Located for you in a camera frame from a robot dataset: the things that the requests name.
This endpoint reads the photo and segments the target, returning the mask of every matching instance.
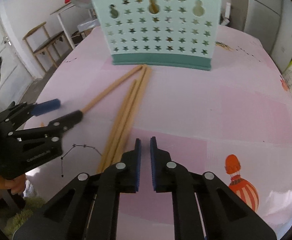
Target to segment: person's hand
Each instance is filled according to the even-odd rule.
[[[0,189],[11,189],[11,194],[21,194],[26,189],[26,175],[23,174],[15,179],[7,180],[0,176]]]

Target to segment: constellation pattern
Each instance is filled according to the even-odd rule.
[[[94,149],[100,156],[101,156],[101,153],[93,146],[88,146],[86,144],[84,145],[77,145],[77,144],[73,144],[72,147],[70,148],[70,150],[68,152],[66,152],[66,154],[64,156],[61,156],[60,159],[61,159],[61,177],[63,178],[64,177],[64,169],[63,169],[63,161],[64,161],[64,158],[66,157],[66,155],[68,153],[71,152],[71,150],[73,150],[75,147],[83,147],[83,148],[92,148]]]

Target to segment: gourd-shaped hole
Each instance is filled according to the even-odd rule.
[[[115,9],[115,5],[111,4],[109,5],[110,8],[110,17],[113,19],[117,19],[119,16],[119,12]]]
[[[195,1],[195,6],[193,7],[193,14],[200,17],[205,13],[205,9],[202,7],[203,2],[201,0]]]
[[[151,14],[158,14],[159,13],[159,6],[156,3],[157,3],[157,0],[149,0],[148,11]]]

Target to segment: mint green utensil holder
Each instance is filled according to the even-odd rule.
[[[92,0],[114,65],[210,70],[222,0]]]

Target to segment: white door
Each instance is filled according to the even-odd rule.
[[[15,54],[1,24],[0,57],[2,58],[0,70],[0,111],[3,111],[12,101],[19,102],[33,81],[33,78]]]

